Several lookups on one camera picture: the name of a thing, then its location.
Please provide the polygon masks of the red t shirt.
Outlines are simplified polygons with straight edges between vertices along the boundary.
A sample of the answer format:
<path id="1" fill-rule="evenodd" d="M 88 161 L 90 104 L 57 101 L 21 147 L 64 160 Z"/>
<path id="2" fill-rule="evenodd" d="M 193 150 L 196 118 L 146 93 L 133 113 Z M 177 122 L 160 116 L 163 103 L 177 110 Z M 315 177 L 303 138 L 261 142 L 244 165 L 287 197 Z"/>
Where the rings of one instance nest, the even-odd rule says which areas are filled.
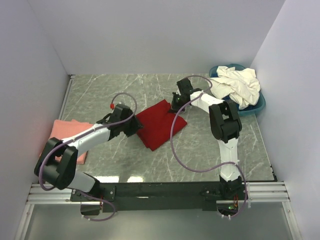
<path id="1" fill-rule="evenodd" d="M 143 128 L 137 132 L 146 148 L 155 151 L 170 139 L 171 126 L 175 118 L 170 113 L 171 104 L 165 99 L 137 114 Z"/>

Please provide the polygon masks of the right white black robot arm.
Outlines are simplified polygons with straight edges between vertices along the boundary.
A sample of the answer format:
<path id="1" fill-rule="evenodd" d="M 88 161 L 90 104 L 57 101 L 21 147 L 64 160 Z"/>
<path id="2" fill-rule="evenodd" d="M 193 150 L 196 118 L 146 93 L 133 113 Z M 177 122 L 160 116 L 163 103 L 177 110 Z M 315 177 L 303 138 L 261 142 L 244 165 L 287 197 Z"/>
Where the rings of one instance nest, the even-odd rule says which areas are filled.
<path id="1" fill-rule="evenodd" d="M 170 112 L 175 114 L 170 127 L 169 141 L 173 156 L 178 163 L 194 173 L 206 173 L 220 168 L 219 193 L 226 200 L 232 199 L 242 189 L 244 174 L 239 168 L 238 140 L 242 123 L 237 107 L 232 100 L 222 100 L 213 97 L 200 88 L 193 88 L 191 76 L 176 82 L 178 91 L 173 92 Z M 187 107 L 194 106 L 209 115 L 210 129 L 219 145 L 221 163 L 205 170 L 192 169 L 181 162 L 173 145 L 173 133 L 179 114 Z"/>

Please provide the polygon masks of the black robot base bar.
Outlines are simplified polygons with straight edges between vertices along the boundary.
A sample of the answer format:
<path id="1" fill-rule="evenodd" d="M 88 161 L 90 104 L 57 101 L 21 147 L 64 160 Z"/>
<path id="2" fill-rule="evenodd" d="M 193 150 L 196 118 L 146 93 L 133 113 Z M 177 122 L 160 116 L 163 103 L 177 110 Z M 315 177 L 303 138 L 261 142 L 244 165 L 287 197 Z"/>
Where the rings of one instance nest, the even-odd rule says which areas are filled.
<path id="1" fill-rule="evenodd" d="M 247 198 L 243 183 L 218 181 L 101 183 L 96 197 L 112 203 L 117 211 L 216 211 L 218 201 Z"/>

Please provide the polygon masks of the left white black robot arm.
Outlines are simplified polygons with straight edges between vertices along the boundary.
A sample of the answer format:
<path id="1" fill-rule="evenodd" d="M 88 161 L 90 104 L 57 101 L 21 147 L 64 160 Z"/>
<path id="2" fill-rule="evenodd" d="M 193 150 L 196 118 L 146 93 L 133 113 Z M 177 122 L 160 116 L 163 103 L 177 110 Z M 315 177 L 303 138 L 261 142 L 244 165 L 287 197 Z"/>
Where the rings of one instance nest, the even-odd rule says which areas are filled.
<path id="1" fill-rule="evenodd" d="M 130 107 L 119 103 L 88 129 L 64 139 L 50 138 L 35 165 L 34 174 L 40 182 L 48 182 L 53 188 L 76 189 L 88 201 L 94 201 L 103 195 L 100 181 L 76 170 L 78 157 L 120 133 L 130 137 L 142 128 Z"/>

